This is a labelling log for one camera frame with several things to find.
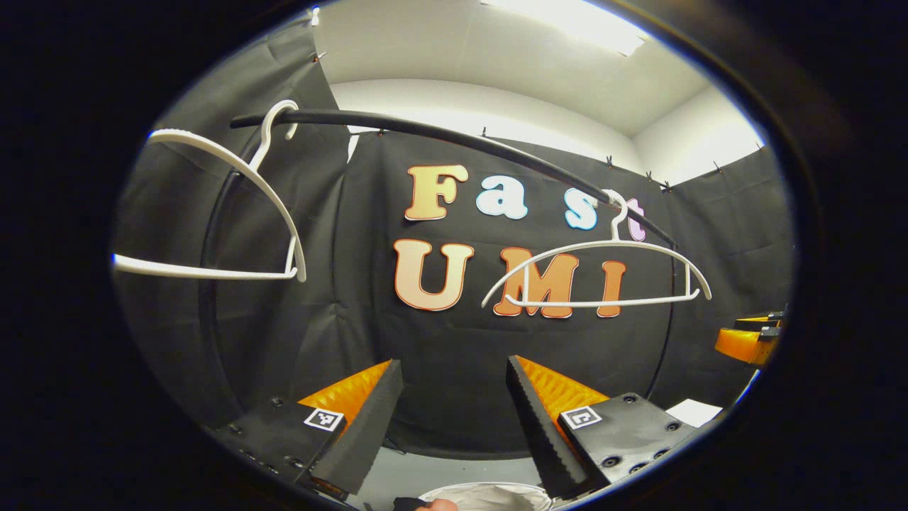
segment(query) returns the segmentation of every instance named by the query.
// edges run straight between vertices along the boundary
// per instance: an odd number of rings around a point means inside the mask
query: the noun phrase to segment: white letter
[[[593,209],[593,197],[571,188],[565,192],[565,204],[570,208],[570,211],[565,212],[568,225],[585,231],[596,226],[598,216]]]
[[[523,185],[513,177],[491,175],[482,180],[486,189],[476,197],[476,207],[486,215],[504,215],[519,220],[529,210],[523,205]]]

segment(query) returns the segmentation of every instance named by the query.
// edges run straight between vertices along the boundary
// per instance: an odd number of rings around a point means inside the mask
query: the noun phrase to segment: white clothes hanger
[[[300,235],[296,231],[296,225],[293,223],[293,219],[291,218],[290,213],[287,211],[287,208],[284,207],[281,199],[277,196],[277,194],[274,193],[274,190],[272,190],[271,187],[268,186],[268,183],[259,175],[259,165],[262,164],[262,160],[268,153],[268,149],[271,147],[271,124],[274,122],[274,117],[277,116],[277,114],[281,110],[286,109],[297,110],[299,109],[299,107],[297,106],[296,102],[291,101],[290,99],[285,99],[272,106],[271,110],[268,111],[268,114],[265,116],[264,121],[262,121],[262,143],[255,151],[255,155],[252,157],[252,160],[249,164],[242,161],[241,158],[227,150],[227,148],[225,148],[224,146],[188,131],[179,129],[159,129],[153,131],[152,134],[148,137],[149,144],[160,142],[179,142],[181,144],[187,144],[202,149],[203,151],[211,155],[215,155],[222,161],[228,163],[230,166],[240,171],[241,174],[245,175],[250,181],[258,186],[266,196],[268,196],[268,199],[278,208],[278,211],[281,213],[284,222],[290,229],[290,247],[287,249],[287,263],[284,266],[283,273],[242,272],[199,268],[195,266],[168,265],[165,263],[135,259],[119,254],[113,254],[114,269],[129,273],[151,276],[211,278],[219,280],[279,280],[290,279],[296,276],[296,279],[298,281],[305,282],[306,261],[303,258]],[[291,138],[293,138],[293,134],[296,133],[296,126],[297,125],[295,124],[291,125],[290,130],[284,137],[285,139],[290,140]]]
[[[690,273],[694,272],[696,279],[700,282],[700,286],[703,288],[703,295],[707,300],[713,299],[713,293],[709,289],[709,284],[706,282],[706,279],[703,277],[703,273],[694,266],[686,257],[680,255],[674,250],[664,248],[659,245],[653,245],[651,243],[643,243],[639,241],[624,241],[618,237],[618,224],[623,222],[627,218],[627,202],[624,197],[621,196],[618,192],[614,190],[602,190],[611,198],[611,204],[618,205],[621,207],[621,212],[612,219],[612,239],[602,240],[602,241],[587,241],[585,243],[577,243],[574,245],[565,245],[559,248],[553,248],[542,254],[535,255],[530,259],[527,259],[523,263],[520,263],[517,266],[514,266],[509,272],[502,276],[491,289],[486,294],[486,297],[482,299],[483,307],[486,306],[486,303],[489,302],[489,299],[492,297],[492,294],[498,290],[505,282],[508,281],[513,275],[518,271],[523,270],[523,299],[517,300],[511,295],[505,295],[505,298],[515,306],[522,307],[603,307],[603,306],[645,306],[652,304],[667,304],[670,302],[685,302],[688,300],[693,300],[700,294],[700,290],[697,289],[693,293],[690,292]],[[584,248],[595,248],[598,246],[629,246],[635,248],[643,248],[646,250],[654,250],[662,254],[668,254],[669,256],[674,257],[675,259],[680,260],[684,263],[685,266],[685,293],[683,296],[663,296],[659,298],[637,298],[632,300],[612,300],[610,302],[530,302],[529,301],[529,265],[536,263],[541,259],[546,257],[556,256],[564,252],[571,252],[574,250],[581,250]]]

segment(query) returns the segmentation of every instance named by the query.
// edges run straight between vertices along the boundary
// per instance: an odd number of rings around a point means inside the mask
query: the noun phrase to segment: black rod
[[[675,281],[677,280],[677,275],[675,273],[675,258],[669,258],[671,262],[671,272],[672,272],[672,289],[669,292],[671,296],[675,295]],[[675,302],[668,303],[668,323],[666,324],[666,338],[662,340],[662,350],[659,352],[659,360],[656,362],[656,370],[653,371],[653,378],[649,380],[649,386],[646,388],[646,394],[644,398],[647,401],[650,401],[653,395],[653,391],[656,390],[656,382],[659,379],[659,373],[662,372],[662,364],[666,361],[666,353],[668,352],[668,338],[672,335],[672,319],[675,317]]]
[[[240,115],[233,118],[233,120],[230,122],[230,127],[239,128],[260,125],[264,121],[264,118],[264,115]],[[586,179],[583,179],[578,175],[573,175],[567,170],[557,165],[553,165],[546,160],[537,158],[509,145],[504,145],[500,142],[496,142],[482,136],[466,135],[449,129],[433,125],[425,125],[422,123],[409,121],[407,119],[401,119],[399,117],[392,117],[390,115],[372,114],[369,112],[352,112],[349,110],[329,110],[314,108],[295,111],[285,110],[277,114],[277,116],[275,116],[274,118],[274,124],[276,125],[288,123],[315,125],[355,125],[435,138],[444,142],[463,145],[464,147],[475,149],[488,155],[497,156],[499,158],[508,160],[509,162],[523,165],[530,170],[535,170],[543,175],[551,177],[552,179],[557,179],[558,181],[566,185],[573,186],[577,190],[580,190],[581,192],[592,196],[602,204],[607,205],[611,202],[608,195],[606,195],[602,190],[597,188]],[[662,229],[656,226],[656,224],[653,224],[651,221],[649,221],[645,216],[640,215],[638,212],[630,208],[628,208],[627,210],[627,216],[633,218],[640,225],[648,228],[653,234],[665,240],[667,243],[669,243],[671,248],[675,249],[677,247],[677,243],[674,239],[671,238],[671,236],[666,234]]]
[[[246,141],[239,156],[246,163],[252,160],[252,156],[259,148],[262,139],[259,130]],[[218,226],[221,223],[222,211],[224,204],[232,193],[239,187],[239,184],[245,179],[245,176],[231,170],[227,177],[224,178],[221,185],[221,191],[214,202],[212,212],[208,217],[208,225],[205,227],[205,237],[202,241],[202,254],[200,256],[199,267],[213,268],[216,261],[214,247],[217,242]],[[217,318],[217,280],[202,278],[199,279],[198,290],[199,302],[199,325],[202,337],[202,351],[208,360],[209,367],[214,373],[214,379],[217,386],[221,389],[221,394],[227,399],[229,406],[232,408],[235,416],[242,415],[243,409],[240,400],[237,398],[227,373],[224,370],[223,359],[221,357],[221,330],[218,327]]]

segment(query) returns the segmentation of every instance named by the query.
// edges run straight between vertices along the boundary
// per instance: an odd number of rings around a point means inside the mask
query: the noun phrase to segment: screw
[[[293,456],[285,456],[284,461],[287,462],[287,465],[290,465],[294,468],[299,468],[300,470],[302,470],[303,468],[306,467],[305,465],[302,464],[302,461],[300,461],[299,459],[297,459]]]

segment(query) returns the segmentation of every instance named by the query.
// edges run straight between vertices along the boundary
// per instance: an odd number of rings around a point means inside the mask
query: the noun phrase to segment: white wall
[[[708,87],[634,137],[643,167],[677,185],[763,146],[760,135],[718,89]]]
[[[342,110],[395,115],[471,135],[480,135],[485,126],[487,136],[554,147],[600,161],[611,155],[615,165],[646,173],[627,136],[560,106],[501,89],[394,79],[335,84],[331,91]]]

